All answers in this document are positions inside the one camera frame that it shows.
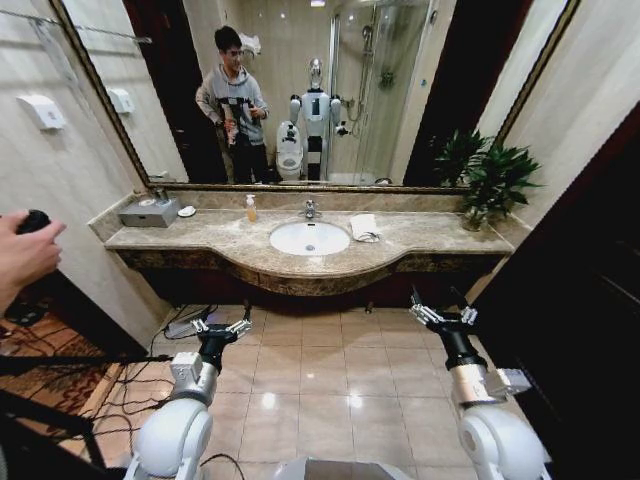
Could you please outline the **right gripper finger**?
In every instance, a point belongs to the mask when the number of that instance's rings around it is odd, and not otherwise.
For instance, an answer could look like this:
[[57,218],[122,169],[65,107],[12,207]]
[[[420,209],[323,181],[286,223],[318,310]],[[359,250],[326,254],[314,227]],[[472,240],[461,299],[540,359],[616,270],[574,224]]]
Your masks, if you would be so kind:
[[478,311],[470,306],[466,297],[455,286],[450,287],[450,293],[458,307],[460,321],[466,325],[473,326],[476,322]]
[[443,317],[435,310],[431,309],[427,305],[422,303],[419,292],[415,286],[412,286],[412,294],[410,297],[411,308],[410,312],[415,318],[424,326],[437,325],[443,322]]

